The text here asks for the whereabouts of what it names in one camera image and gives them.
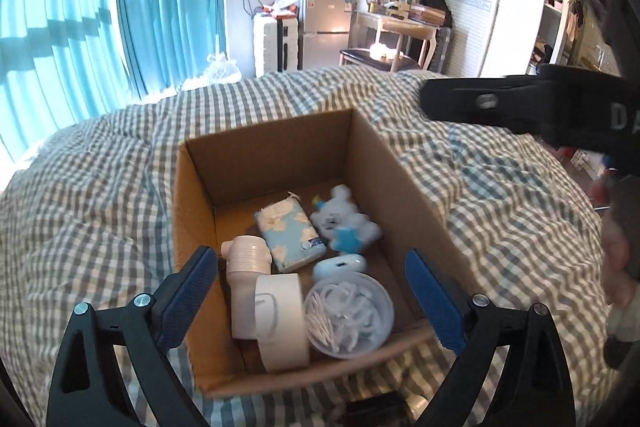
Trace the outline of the person's right hand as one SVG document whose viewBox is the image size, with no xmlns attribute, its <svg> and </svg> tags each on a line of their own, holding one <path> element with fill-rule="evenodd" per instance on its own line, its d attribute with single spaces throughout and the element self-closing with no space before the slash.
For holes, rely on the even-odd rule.
<svg viewBox="0 0 640 427">
<path fill-rule="evenodd" d="M 639 180 L 601 176 L 591 185 L 594 201 L 606 207 L 601 217 L 601 285 L 611 306 L 603 347 L 605 363 L 621 369 L 639 344 Z"/>
</svg>

